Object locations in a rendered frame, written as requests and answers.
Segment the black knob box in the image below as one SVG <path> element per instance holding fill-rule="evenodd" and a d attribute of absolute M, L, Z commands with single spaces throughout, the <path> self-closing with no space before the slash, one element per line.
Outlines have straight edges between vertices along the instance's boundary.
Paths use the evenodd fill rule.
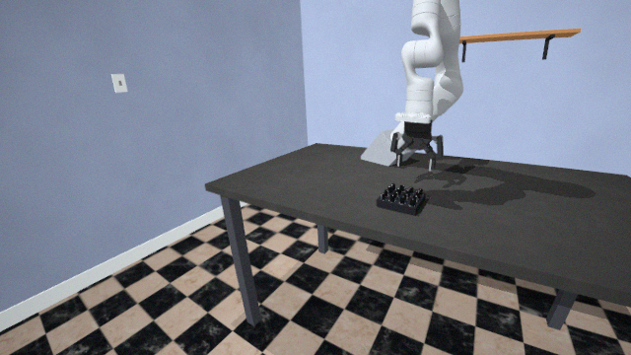
<path fill-rule="evenodd" d="M 406 190 L 404 185 L 401 185 L 400 188 L 395 188 L 395 184 L 392 183 L 377 199 L 377 206 L 416 215 L 426 197 L 426 193 L 422 193 L 422 191 L 422 188 L 419 188 L 418 191 L 413 191 L 413 187 L 409 187 L 409 190 Z"/>

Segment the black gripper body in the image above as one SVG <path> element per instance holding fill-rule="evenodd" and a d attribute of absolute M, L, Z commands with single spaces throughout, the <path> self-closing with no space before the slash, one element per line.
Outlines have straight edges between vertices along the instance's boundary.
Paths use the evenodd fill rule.
<path fill-rule="evenodd" d="M 428 145 L 432 141 L 432 120 L 429 124 L 404 121 L 404 132 L 402 134 L 402 139 L 404 142 L 406 142 L 409 138 L 413 138 L 413 141 L 407 146 L 410 150 L 423 150 L 423 148 L 417 142 L 417 140 L 420 138 L 424 141 L 426 145 Z"/>

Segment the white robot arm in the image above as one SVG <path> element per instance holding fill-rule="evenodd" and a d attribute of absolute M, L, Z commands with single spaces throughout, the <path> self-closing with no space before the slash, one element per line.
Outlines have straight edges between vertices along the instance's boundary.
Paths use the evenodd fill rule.
<path fill-rule="evenodd" d="M 463 92 L 458 63 L 459 0 L 413 0 L 411 30 L 430 39 L 409 41 L 401 50 L 407 83 L 406 106 L 405 113 L 395 115 L 395 120 L 401 122 L 391 132 L 391 141 L 393 133 L 403 134 L 404 121 L 431 123 Z M 436 67 L 435 83 L 415 71 L 433 67 Z"/>

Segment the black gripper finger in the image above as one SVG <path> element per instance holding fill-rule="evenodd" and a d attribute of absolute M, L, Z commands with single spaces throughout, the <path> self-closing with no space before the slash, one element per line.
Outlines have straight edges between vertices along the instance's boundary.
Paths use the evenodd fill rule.
<path fill-rule="evenodd" d="M 399 132 L 393 133 L 391 147 L 390 147 L 390 151 L 396 154 L 396 164 L 398 167 L 402 166 L 402 152 L 413 141 L 413 138 L 409 138 L 399 149 L 397 149 L 397 144 L 398 144 L 397 140 L 399 140 L 401 137 L 402 137 L 402 133 L 399 133 Z"/>
<path fill-rule="evenodd" d="M 431 137 L 432 137 L 432 140 L 434 140 L 434 143 L 437 144 L 437 153 L 434 152 L 434 150 L 433 150 L 433 148 L 431 147 L 430 144 L 426 145 L 421 138 L 417 140 L 419 145 L 423 148 L 423 150 L 431 158 L 429 160 L 429 170 L 428 170 L 428 172 L 431 172 L 435 168 L 436 159 L 437 158 L 441 158 L 444 155 L 443 135 L 431 136 Z"/>

